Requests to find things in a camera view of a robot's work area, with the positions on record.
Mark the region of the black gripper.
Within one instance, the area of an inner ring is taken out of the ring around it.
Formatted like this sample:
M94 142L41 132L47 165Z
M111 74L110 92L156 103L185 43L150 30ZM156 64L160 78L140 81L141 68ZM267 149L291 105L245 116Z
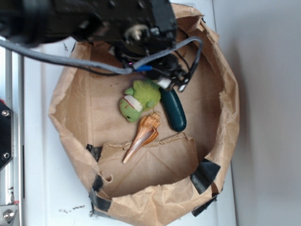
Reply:
M176 41L178 23L168 0L92 0L91 16L95 19L92 41L112 45L114 56L123 64L120 69L105 67L105 76L146 72L160 87L184 91L199 63L200 52L187 70L176 56L178 49L200 38L190 36Z

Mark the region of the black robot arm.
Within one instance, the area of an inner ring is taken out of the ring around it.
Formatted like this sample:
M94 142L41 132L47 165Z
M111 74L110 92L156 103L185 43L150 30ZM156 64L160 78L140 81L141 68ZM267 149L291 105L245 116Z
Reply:
M0 45L45 63L99 75L145 72L165 90L183 91L200 60L203 41L176 41L178 24L168 0L3 0ZM34 52L41 44L72 37L113 46L121 67Z

